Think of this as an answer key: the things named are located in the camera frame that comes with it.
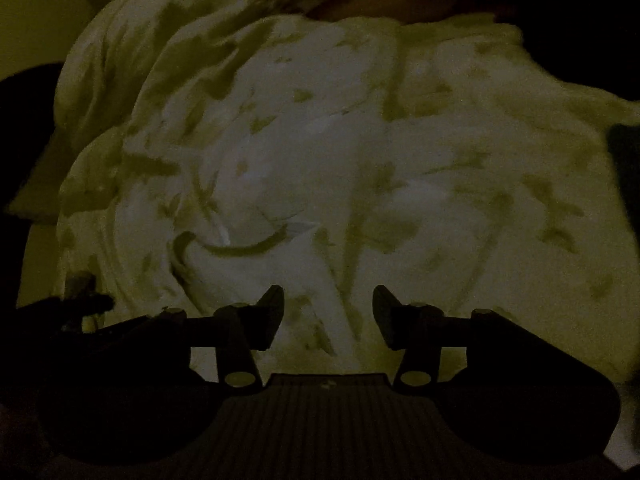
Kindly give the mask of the white patterned small garment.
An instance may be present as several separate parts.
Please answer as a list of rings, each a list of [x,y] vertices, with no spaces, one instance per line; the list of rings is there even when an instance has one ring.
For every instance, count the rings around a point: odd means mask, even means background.
[[[272,373],[391,373],[375,286],[494,309],[614,380],[639,261],[605,133],[639,107],[557,80],[488,14],[311,21],[284,0],[113,0],[54,99],[76,159],[55,288],[103,326],[285,292]]]

